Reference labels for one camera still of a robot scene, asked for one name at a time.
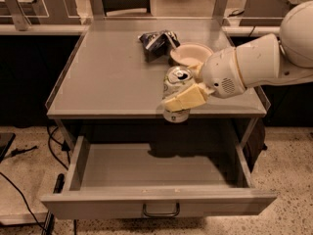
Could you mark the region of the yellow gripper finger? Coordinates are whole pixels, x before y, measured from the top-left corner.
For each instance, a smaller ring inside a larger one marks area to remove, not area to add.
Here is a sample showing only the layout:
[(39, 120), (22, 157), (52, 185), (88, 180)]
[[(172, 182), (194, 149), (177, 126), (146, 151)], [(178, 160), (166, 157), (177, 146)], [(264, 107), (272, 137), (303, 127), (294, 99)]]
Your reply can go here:
[(203, 63), (198, 63), (196, 65), (188, 66), (188, 69), (191, 71), (193, 78), (195, 79), (196, 82), (202, 81), (202, 77), (201, 77), (202, 66), (203, 66)]
[(179, 112), (205, 104), (208, 96), (209, 89), (203, 83), (195, 83), (180, 92), (164, 98), (161, 103), (166, 110)]

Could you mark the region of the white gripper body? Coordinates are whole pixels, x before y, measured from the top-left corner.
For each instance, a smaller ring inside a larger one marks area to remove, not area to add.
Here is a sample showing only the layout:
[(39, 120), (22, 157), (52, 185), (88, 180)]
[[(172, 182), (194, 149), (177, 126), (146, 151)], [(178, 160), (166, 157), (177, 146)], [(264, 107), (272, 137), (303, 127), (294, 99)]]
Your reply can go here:
[(230, 98), (246, 92), (238, 67), (236, 48), (213, 53), (201, 68), (201, 80), (218, 98)]

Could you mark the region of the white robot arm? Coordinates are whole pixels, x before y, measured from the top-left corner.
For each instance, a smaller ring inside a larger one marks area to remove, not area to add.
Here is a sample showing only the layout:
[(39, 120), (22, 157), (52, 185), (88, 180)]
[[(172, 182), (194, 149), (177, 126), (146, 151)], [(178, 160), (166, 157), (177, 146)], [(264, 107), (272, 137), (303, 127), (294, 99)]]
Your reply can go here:
[(175, 67), (165, 76), (174, 89), (163, 92), (161, 104), (181, 112), (206, 103), (209, 96), (230, 98), (259, 85), (294, 85), (312, 80), (313, 2), (291, 9), (272, 33), (210, 55), (203, 63)]

